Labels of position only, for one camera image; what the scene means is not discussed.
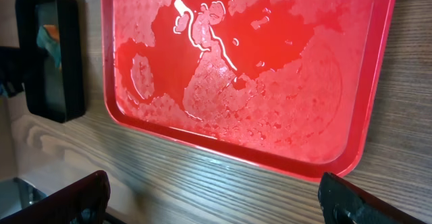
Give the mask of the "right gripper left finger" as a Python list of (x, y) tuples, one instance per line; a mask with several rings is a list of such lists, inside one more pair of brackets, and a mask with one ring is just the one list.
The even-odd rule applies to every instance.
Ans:
[(98, 170), (12, 215), (1, 224), (102, 223), (111, 188)]

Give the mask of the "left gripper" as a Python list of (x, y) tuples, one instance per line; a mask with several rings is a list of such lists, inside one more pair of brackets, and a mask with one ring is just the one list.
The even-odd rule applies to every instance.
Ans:
[(31, 75), (32, 64), (27, 53), (15, 47), (1, 47), (1, 96), (10, 98), (24, 92)]

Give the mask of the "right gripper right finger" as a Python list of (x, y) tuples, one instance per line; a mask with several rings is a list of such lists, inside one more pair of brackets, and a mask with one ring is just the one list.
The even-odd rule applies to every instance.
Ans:
[(317, 196), (326, 224), (425, 223), (333, 173), (323, 174)]

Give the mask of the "green orange sponge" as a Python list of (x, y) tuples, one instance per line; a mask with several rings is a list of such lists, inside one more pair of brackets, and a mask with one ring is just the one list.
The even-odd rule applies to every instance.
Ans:
[(61, 69), (61, 47), (59, 29), (55, 25), (42, 25), (38, 29), (36, 43), (45, 49), (55, 61), (55, 67)]

